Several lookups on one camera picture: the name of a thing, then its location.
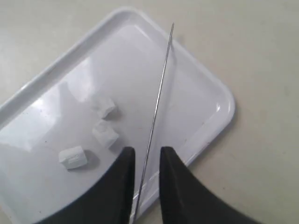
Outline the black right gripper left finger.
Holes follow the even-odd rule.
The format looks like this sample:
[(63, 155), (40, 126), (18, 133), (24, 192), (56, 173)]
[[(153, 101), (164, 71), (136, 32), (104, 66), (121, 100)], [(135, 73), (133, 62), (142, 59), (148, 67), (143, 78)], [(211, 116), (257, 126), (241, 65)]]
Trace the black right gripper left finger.
[(42, 224), (128, 224), (135, 187), (135, 149), (124, 147), (87, 192)]

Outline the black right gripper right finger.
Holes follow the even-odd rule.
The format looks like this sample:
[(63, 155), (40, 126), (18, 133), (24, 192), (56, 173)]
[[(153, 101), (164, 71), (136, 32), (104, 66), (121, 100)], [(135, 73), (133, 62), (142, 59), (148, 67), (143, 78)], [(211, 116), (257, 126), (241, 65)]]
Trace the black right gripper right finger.
[(159, 198), (165, 224), (255, 224), (210, 192), (172, 147), (162, 147)]

